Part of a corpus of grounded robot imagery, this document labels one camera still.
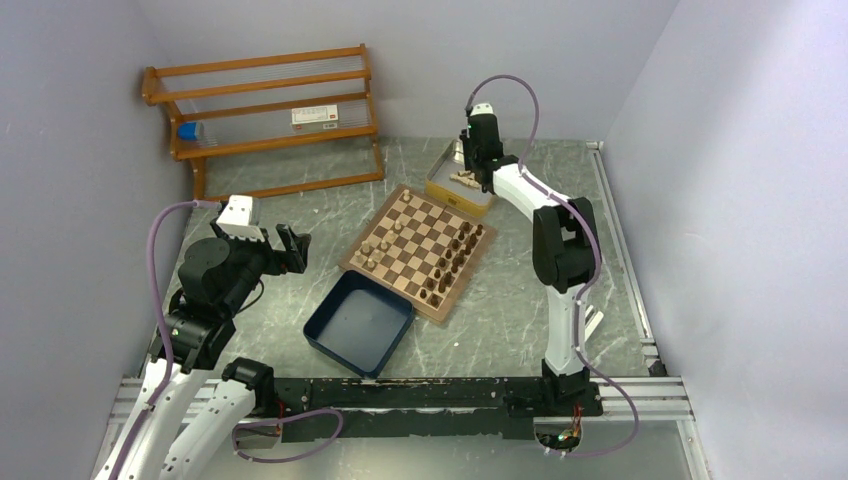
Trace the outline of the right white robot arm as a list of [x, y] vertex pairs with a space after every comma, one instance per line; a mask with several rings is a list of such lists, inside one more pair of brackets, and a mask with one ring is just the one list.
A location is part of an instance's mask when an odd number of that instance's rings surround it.
[[560, 197], [514, 155], [507, 155], [498, 120], [488, 104], [466, 110], [460, 134], [464, 167], [485, 193], [514, 206], [532, 224], [532, 265], [548, 299], [548, 343], [542, 373], [508, 382], [504, 398], [510, 415], [564, 416], [583, 409], [598, 413], [596, 390], [584, 355], [581, 298], [600, 263], [591, 203]]

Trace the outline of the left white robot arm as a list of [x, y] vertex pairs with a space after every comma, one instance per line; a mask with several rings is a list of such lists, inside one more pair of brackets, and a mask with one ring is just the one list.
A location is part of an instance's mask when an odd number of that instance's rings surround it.
[[178, 270], [164, 332], [150, 346], [142, 389], [97, 476], [100, 479], [196, 479], [234, 427], [249, 415], [279, 413], [272, 367], [237, 358], [223, 371], [211, 399], [185, 417], [233, 337], [234, 319], [265, 275], [306, 270], [312, 237], [279, 224], [272, 248], [265, 229], [253, 241], [213, 228], [194, 242]]

